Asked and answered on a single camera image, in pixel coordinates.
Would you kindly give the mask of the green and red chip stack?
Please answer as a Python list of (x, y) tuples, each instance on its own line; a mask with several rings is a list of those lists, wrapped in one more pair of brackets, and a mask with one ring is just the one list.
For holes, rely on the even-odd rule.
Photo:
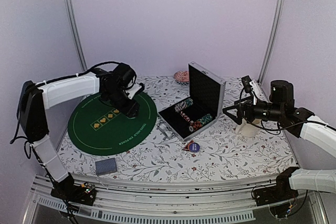
[(213, 117), (211, 114), (206, 114), (204, 115), (202, 118), (196, 120), (195, 122), (191, 123), (191, 125), (189, 126), (189, 131), (190, 132), (195, 132), (197, 130), (199, 130), (200, 128), (204, 127), (206, 124), (208, 124), (209, 122), (211, 122), (213, 120)]

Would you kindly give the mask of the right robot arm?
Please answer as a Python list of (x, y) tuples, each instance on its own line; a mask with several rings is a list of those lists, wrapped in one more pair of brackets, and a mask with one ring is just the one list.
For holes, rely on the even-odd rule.
[[(255, 119), (277, 122), (279, 131), (286, 130), (335, 156), (335, 128), (310, 110), (295, 107), (292, 83), (285, 80), (272, 81), (268, 102), (257, 96), (257, 87), (249, 76), (242, 78), (242, 84), (242, 91), (249, 96), (239, 98), (234, 105), (223, 109), (223, 113), (236, 124), (247, 123), (256, 127), (253, 123)], [(335, 171), (289, 167), (277, 176), (271, 196), (276, 201), (282, 201), (292, 190), (297, 189), (334, 193)]]

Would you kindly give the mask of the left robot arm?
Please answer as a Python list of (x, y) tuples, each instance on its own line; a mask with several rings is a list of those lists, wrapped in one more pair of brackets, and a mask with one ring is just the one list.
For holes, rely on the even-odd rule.
[[(108, 64), (115, 68), (104, 70), (102, 66)], [(127, 63), (116, 61), (101, 62), (86, 71), (50, 80), (27, 80), (22, 85), (16, 112), (16, 128), (23, 133), (15, 132), (10, 143), (24, 139), (58, 192), (67, 200), (73, 200), (78, 188), (51, 139), (48, 111), (71, 100), (98, 94), (123, 115), (135, 118), (140, 109), (135, 96), (143, 90), (144, 84), (138, 82), (135, 70)]]

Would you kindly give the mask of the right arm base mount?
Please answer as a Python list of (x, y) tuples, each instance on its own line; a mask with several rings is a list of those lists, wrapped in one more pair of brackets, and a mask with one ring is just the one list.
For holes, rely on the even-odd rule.
[(285, 218), (291, 214), (298, 196), (298, 191), (291, 189), (289, 184), (285, 182), (277, 182), (273, 186), (256, 185), (251, 190), (251, 197), (257, 206), (270, 205), (288, 200), (285, 204), (270, 208), (271, 214), (277, 218)]

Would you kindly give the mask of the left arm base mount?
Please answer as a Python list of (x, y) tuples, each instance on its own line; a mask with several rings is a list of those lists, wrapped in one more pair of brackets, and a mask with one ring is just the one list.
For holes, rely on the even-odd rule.
[(72, 179), (65, 179), (60, 183), (55, 182), (50, 194), (64, 201), (93, 206), (97, 191), (94, 184), (84, 182), (80, 185), (75, 185)]

